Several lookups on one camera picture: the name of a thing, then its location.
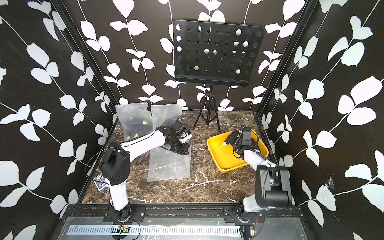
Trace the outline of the clear zip-top bag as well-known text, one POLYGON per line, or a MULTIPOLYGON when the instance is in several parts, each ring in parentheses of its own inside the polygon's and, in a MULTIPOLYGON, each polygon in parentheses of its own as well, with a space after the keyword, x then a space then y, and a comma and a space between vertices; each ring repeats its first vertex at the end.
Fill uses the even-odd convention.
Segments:
POLYGON ((153 130, 160 126, 171 126, 182 115, 182 106, 179 104, 152 105, 153 130))
POLYGON ((148 103, 132 103, 116 106, 117 115, 124 128, 125 142, 153 131, 153 118, 148 103))

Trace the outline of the stack of clear zip-top bags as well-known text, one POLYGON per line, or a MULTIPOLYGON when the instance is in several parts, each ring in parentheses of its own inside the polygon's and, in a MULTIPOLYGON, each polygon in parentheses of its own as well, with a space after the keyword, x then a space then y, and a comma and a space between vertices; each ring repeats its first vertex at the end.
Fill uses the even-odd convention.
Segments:
POLYGON ((180 180, 190 177, 191 153, 179 155, 163 148, 150 152, 147 181, 180 180))

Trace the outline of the clear zip-top bag top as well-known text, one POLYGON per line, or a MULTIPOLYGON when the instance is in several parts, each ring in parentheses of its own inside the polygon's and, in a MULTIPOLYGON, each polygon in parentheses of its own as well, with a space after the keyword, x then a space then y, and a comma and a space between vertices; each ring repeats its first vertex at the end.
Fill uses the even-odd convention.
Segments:
POLYGON ((153 118, 148 103, 132 103, 116 106, 117 115, 124 128, 125 142, 153 131, 153 118))

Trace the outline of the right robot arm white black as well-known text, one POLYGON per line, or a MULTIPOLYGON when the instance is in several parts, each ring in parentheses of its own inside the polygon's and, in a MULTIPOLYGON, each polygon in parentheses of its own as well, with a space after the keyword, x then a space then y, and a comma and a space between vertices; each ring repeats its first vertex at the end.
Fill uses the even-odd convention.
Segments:
POLYGON ((254 194, 243 199, 244 210, 256 213, 290 207, 292 191, 288 169, 269 161, 259 148, 259 137, 253 139, 252 133, 250 128, 235 130, 224 141, 233 147, 236 157, 240 157, 256 172, 254 194))

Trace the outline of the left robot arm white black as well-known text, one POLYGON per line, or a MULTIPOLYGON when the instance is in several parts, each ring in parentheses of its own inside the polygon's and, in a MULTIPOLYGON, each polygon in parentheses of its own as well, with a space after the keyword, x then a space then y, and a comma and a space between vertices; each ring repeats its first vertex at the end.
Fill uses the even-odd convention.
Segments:
POLYGON ((129 205, 126 180, 130 174, 131 162, 152 149, 169 146, 169 151, 188 155, 191 131, 184 126, 177 129, 172 126, 158 127, 151 133, 123 144, 113 144, 103 155, 100 169, 108 184, 111 205, 117 212, 129 205))

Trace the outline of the yellow plastic tray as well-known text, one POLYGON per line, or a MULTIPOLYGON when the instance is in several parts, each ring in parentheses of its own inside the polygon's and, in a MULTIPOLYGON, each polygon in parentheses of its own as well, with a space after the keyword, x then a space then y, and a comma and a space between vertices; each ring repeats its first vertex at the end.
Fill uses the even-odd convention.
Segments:
POLYGON ((258 166, 275 167, 276 165, 268 160, 269 150, 254 130, 252 138, 258 137, 258 150, 256 152, 245 151, 244 153, 235 153, 231 145, 221 147, 221 144, 230 135, 231 132, 211 137, 207 140, 207 146, 211 156, 222 173, 226 173, 246 165, 250 165, 255 171, 258 166))

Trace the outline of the black perforated music stand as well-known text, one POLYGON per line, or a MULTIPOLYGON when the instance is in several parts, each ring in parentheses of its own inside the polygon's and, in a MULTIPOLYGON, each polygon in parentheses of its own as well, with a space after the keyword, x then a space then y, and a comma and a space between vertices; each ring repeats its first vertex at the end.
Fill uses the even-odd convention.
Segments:
POLYGON ((203 84, 197 120, 218 121, 214 86, 247 87, 265 29, 258 26, 177 20, 174 22, 174 78, 203 84))

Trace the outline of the small printed card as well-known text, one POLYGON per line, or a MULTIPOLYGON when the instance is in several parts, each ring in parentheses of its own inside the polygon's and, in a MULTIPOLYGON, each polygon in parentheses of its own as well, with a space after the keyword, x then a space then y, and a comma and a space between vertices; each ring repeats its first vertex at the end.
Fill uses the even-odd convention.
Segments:
POLYGON ((106 190, 108 188, 108 184, 106 182, 106 179, 102 174, 95 177, 93 179, 93 182, 95 183, 96 188, 98 189, 99 192, 103 192, 104 190, 106 190))

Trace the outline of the white perforated strip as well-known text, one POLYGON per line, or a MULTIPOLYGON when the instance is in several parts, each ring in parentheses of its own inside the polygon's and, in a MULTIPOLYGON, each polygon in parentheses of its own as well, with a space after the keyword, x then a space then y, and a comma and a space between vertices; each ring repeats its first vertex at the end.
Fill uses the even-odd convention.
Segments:
POLYGON ((239 226, 70 225, 66 236, 224 236, 241 237, 239 226))

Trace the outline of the black front mounting rail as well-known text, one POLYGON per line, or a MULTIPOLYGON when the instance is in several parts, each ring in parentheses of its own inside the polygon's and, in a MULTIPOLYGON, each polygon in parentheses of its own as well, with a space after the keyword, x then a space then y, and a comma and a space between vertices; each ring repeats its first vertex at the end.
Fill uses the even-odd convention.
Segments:
POLYGON ((64 218, 100 217, 106 223, 121 223, 126 219, 142 223, 155 217, 169 218, 208 218, 219 217, 226 223, 262 223, 271 218, 298 218, 305 220, 299 207, 262 210, 257 213, 246 212, 241 203, 175 203, 175 204, 130 204, 121 213, 117 213, 109 204, 79 204, 66 209, 64 218))

